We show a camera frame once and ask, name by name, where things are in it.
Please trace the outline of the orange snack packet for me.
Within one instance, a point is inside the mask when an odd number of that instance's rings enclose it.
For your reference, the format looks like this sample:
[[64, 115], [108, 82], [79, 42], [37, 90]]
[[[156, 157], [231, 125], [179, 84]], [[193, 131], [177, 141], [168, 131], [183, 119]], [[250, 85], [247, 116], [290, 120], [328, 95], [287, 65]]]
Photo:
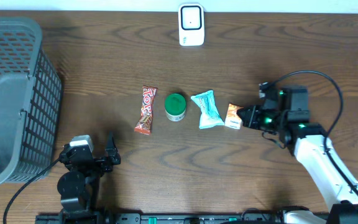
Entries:
[[239, 109], [242, 109], [242, 107], [231, 104], [231, 103], [228, 105], [226, 119], [225, 119], [225, 123], [224, 123], [224, 125], [226, 127], [232, 128], [232, 129], [240, 129], [241, 128], [243, 122], [240, 119], [240, 117], [237, 115], [237, 111]]

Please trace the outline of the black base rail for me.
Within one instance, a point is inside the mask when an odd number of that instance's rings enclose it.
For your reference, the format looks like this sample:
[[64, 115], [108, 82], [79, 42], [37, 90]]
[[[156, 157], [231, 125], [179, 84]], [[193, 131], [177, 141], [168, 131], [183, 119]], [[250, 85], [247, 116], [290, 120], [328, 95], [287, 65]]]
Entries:
[[105, 216], [94, 215], [89, 218], [68, 218], [62, 214], [37, 215], [35, 224], [53, 223], [108, 223], [108, 224], [219, 224], [219, 223], [326, 223], [310, 211], [300, 210], [287, 213], [247, 212], [243, 215], [141, 215], [138, 213], [117, 213]]

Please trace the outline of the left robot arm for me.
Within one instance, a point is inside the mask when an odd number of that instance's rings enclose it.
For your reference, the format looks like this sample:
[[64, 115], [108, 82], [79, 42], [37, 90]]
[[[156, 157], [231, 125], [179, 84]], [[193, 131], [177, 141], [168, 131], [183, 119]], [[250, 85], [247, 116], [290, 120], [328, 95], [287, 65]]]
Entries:
[[109, 211], [96, 208], [100, 178], [121, 163], [113, 134], [108, 135], [103, 156], [94, 157], [93, 149], [89, 135], [75, 136], [59, 155], [59, 161], [68, 169], [57, 184], [63, 207], [60, 223], [115, 222]]

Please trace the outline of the light teal snack packet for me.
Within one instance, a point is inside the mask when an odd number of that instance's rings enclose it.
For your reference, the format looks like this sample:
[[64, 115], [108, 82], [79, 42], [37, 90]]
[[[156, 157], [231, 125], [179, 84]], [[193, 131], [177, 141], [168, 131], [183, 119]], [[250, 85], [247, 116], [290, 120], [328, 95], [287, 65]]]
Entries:
[[200, 108], [200, 129], [224, 126], [214, 99], [214, 91], [208, 90], [204, 93], [191, 96], [191, 100]]

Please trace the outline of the green lid jar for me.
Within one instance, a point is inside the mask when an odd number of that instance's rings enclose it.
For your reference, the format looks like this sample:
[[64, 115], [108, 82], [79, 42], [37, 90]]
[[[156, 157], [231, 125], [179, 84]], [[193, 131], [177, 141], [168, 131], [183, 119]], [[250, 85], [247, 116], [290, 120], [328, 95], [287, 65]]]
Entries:
[[172, 93], [165, 99], [165, 113], [170, 121], [181, 121], [186, 114], [186, 100], [179, 93]]

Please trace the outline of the white barcode scanner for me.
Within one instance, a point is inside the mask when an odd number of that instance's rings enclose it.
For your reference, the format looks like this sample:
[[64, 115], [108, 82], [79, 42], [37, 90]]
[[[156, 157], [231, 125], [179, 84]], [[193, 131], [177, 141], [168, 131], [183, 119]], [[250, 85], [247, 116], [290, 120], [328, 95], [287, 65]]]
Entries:
[[178, 10], [179, 43], [184, 47], [204, 44], [204, 8], [200, 4], [182, 4]]

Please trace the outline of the grey plastic mesh basket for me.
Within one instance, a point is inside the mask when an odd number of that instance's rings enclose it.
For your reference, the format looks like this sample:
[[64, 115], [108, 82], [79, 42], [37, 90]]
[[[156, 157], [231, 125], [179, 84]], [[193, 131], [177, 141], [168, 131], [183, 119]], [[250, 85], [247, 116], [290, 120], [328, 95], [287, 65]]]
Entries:
[[63, 85], [26, 17], [0, 17], [0, 185], [27, 182], [52, 161]]

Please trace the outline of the red Top chocolate bar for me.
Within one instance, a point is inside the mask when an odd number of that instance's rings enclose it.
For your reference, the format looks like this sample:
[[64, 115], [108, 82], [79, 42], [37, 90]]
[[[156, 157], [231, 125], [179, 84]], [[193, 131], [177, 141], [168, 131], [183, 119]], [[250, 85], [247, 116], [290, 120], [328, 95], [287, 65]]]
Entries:
[[151, 134], [153, 105], [157, 90], [158, 89], [153, 86], [143, 86], [141, 116], [134, 128], [135, 132], [146, 135]]

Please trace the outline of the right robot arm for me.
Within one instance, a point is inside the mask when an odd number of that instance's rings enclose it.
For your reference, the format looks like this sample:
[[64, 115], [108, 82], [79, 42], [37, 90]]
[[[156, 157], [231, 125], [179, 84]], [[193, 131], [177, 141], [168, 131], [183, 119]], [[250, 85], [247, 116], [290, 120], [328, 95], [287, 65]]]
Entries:
[[288, 149], [307, 170], [329, 210], [320, 218], [305, 208], [280, 211], [282, 223], [358, 223], [358, 181], [336, 153], [328, 132], [310, 122], [308, 89], [260, 85], [261, 105], [237, 111], [243, 125], [278, 136], [275, 144]]

